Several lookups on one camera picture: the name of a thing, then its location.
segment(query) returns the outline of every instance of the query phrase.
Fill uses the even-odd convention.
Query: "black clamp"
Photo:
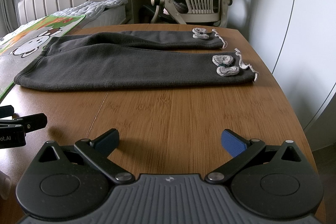
[[[11,105],[0,107],[0,119],[14,114]],[[33,114],[13,120],[0,120],[0,149],[26,145],[26,134],[47,125],[47,117],[43,113]]]
[[[234,158],[204,180],[199,174],[135,180],[107,159],[119,144],[114,128],[69,146],[47,141],[16,187],[27,213],[20,223],[129,224],[143,216],[146,223],[171,224],[319,223],[322,183],[293,141],[265,145],[228,129],[221,141]]]

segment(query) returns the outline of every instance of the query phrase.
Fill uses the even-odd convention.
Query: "wooden table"
[[[194,27],[135,24],[83,29],[75,34],[122,30],[186,31]],[[237,30],[217,28],[217,31],[228,42],[225,51],[234,51],[237,47],[244,62],[251,63],[260,72],[257,82],[92,92],[41,92],[15,86],[1,105],[13,105],[19,116],[44,112],[48,125],[29,133],[26,146],[0,150],[0,170],[16,184],[45,141],[52,139],[60,145],[71,145],[81,138],[94,139],[110,128],[119,130],[121,141],[109,159],[136,176],[139,173],[200,173],[204,176],[231,159],[220,141],[225,128],[246,139],[259,138],[270,145],[294,140],[316,167],[293,109],[260,57]],[[22,215],[13,187],[10,198],[0,200],[0,223],[13,224]],[[325,222],[323,203],[316,216]]]

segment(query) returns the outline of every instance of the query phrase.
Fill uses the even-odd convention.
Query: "white cabinet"
[[[333,96],[330,92],[336,82],[335,54],[336,1],[295,0],[273,75],[303,129]]]

